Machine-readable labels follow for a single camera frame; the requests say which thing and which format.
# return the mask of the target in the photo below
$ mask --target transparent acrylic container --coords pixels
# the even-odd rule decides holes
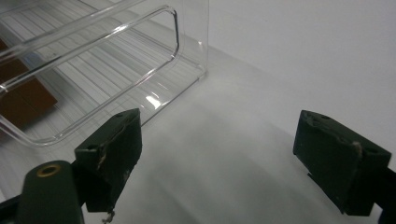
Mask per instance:
[[[0,84],[0,101],[38,80],[57,103],[0,129],[35,153],[74,148],[112,115],[139,108],[142,125],[206,71],[208,0],[41,0],[0,14],[0,65],[28,71]],[[25,148],[1,134],[2,148]]]

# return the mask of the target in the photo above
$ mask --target brown object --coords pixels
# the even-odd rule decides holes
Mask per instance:
[[[6,44],[0,40],[0,50],[6,48]],[[0,64],[0,82],[3,83],[27,71],[28,68],[18,59]],[[32,79],[0,98],[0,114],[15,126],[22,128],[56,103],[56,99],[44,86],[37,79]]]

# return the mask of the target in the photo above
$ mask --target brown cardboard piece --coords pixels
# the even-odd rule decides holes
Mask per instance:
[[[0,40],[0,50],[6,48],[6,44]],[[0,64],[0,82],[3,83],[26,71],[28,68],[18,59]],[[0,114],[15,126],[22,128],[56,103],[57,100],[50,92],[37,79],[32,79],[0,98]]]

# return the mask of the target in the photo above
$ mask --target white surface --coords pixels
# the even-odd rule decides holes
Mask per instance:
[[[114,223],[376,223],[341,215],[291,151],[308,109],[396,153],[396,2],[210,9],[209,74],[144,127]]]

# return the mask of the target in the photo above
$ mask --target clear plastic tray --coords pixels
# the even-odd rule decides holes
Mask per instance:
[[[57,100],[23,128],[0,115],[1,130],[28,147],[75,147],[131,108],[140,108],[143,125],[206,71],[207,0],[42,0],[11,7],[0,14],[0,38],[9,47],[0,64],[17,59],[29,71],[3,82],[0,100],[32,78]],[[0,141],[15,147],[4,134]]]

